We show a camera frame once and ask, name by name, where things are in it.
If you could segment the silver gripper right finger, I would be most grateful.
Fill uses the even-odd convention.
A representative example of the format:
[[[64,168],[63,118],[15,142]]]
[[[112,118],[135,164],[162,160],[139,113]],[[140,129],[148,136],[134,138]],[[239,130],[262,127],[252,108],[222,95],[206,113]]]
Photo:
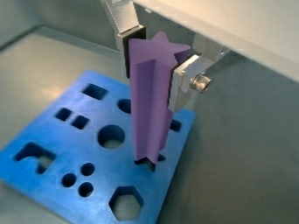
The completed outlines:
[[[227,55],[230,49],[210,38],[195,34],[192,47],[195,54],[172,70],[172,85],[168,98],[168,109],[178,112],[192,97],[192,91],[204,93],[211,79],[207,69]]]

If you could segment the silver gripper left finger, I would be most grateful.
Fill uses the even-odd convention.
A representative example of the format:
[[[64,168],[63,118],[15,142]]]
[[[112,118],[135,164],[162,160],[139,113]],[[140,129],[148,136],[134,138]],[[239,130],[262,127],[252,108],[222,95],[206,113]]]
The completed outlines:
[[[128,40],[146,39],[146,28],[139,23],[136,7],[131,0],[100,0],[100,2],[115,31],[123,74],[130,77]]]

